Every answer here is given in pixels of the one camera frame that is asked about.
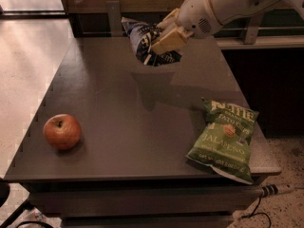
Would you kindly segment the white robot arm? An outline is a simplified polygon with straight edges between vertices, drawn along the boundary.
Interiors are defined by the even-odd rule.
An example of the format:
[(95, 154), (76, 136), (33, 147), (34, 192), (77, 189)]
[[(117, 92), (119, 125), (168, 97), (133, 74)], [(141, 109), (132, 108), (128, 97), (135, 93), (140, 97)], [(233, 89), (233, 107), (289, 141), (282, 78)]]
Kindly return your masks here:
[(272, 10), (281, 2), (304, 18), (304, 0), (184, 0), (159, 23), (161, 35), (152, 50), (163, 54), (180, 49), (192, 36), (206, 38), (233, 20)]

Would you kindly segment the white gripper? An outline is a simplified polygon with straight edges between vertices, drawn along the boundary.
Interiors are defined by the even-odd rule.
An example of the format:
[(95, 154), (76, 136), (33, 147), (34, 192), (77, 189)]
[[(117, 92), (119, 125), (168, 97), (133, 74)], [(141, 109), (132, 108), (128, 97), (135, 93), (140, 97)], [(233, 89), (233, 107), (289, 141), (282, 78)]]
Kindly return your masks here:
[(210, 0), (184, 0), (180, 8), (173, 9), (158, 23), (158, 28), (166, 29), (176, 19), (179, 27), (162, 34), (160, 39), (152, 44), (151, 49), (155, 54), (181, 49), (192, 34), (197, 38), (206, 38), (222, 27), (213, 12)]

